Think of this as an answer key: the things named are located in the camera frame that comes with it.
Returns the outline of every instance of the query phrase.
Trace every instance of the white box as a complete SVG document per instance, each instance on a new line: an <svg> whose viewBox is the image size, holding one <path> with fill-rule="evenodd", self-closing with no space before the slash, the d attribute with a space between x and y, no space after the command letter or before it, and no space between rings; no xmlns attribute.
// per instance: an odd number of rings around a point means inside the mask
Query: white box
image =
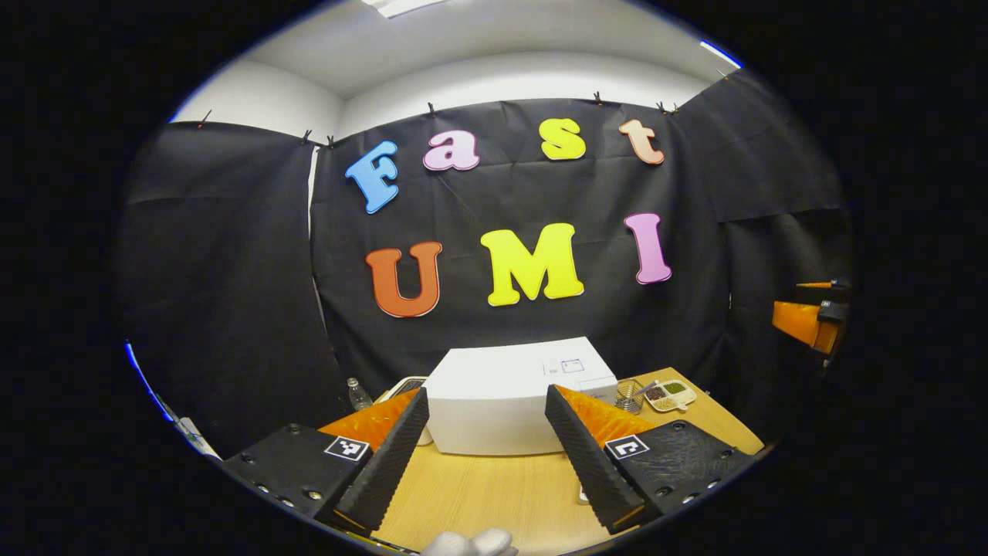
<svg viewBox="0 0 988 556"><path fill-rule="evenodd" d="M439 451L524 455L562 451L545 418L550 384L613 404L618 379L586 337L451 349L422 386Z"/></svg>

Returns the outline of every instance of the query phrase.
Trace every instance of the black fabric backdrop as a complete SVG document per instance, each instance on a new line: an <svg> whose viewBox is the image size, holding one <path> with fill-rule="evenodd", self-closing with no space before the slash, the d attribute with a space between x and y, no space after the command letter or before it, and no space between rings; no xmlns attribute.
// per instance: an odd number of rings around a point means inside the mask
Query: black fabric backdrop
<svg viewBox="0 0 988 556"><path fill-rule="evenodd" d="M587 152L548 160L538 125L572 118ZM666 156L639 160L618 126L636 118ZM422 164L433 135L477 137L477 167ZM375 214L346 169L383 140L398 145L398 195ZM623 219L656 213L672 277L635 281ZM813 386L803 350L771 325L772 300L797 282L848 277L850 230L836 173L784 102L746 70L664 115L582 100L495 102L394 122L321 149L311 205L312 261L330 338L348 374L377 394L428 375L448 349L586 335L619 377L672 366L764 439ZM583 295L491 307L480 237L514 231L529 250L541 229L569 223ZM439 241L440 300L421 318L381 311L364 258L397 248L402 295L418 295L412 245ZM728 310L728 295L731 309Z"/></svg>
<svg viewBox="0 0 988 556"><path fill-rule="evenodd" d="M312 286L312 150L254 128L172 124L143 150L126 196L123 328L151 387L224 458L346 409Z"/></svg>

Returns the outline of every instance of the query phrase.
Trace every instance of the orange letter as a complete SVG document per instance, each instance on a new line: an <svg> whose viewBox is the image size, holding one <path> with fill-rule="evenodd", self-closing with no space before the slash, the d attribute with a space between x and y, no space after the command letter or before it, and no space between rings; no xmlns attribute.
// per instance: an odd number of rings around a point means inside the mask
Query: orange letter
<svg viewBox="0 0 988 556"><path fill-rule="evenodd" d="M641 122L637 120L628 120L620 125L617 130L631 139L631 148L634 149L634 153L641 158L643 162L649 164L661 164L666 156L662 154L661 150L654 150L652 148L652 143L648 141L649 138L655 137L655 132L651 128L643 128Z"/></svg>
<svg viewBox="0 0 988 556"><path fill-rule="evenodd" d="M421 293L415 299L401 297L398 292L397 262L401 259L398 249L378 249L368 253L373 280L373 296L377 306L392 317L422 317L439 302L439 267L436 255L443 251L438 241L425 241L412 245L409 254L419 261Z"/></svg>

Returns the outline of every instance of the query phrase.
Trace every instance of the pink letter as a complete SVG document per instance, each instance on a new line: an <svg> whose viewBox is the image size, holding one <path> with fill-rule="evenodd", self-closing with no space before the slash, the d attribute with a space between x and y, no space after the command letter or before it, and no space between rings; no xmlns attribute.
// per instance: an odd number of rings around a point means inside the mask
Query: pink letter
<svg viewBox="0 0 988 556"><path fill-rule="evenodd" d="M476 153L477 138L470 132L443 132L429 139L429 145L435 148L426 152L422 163L430 170L469 170L480 163L480 157Z"/></svg>
<svg viewBox="0 0 988 556"><path fill-rule="evenodd" d="M624 219L624 225L634 233L638 246L638 262L641 270L635 279L639 284L652 284L668 280L673 275L671 268L662 260L662 245L659 244L659 215L641 213Z"/></svg>

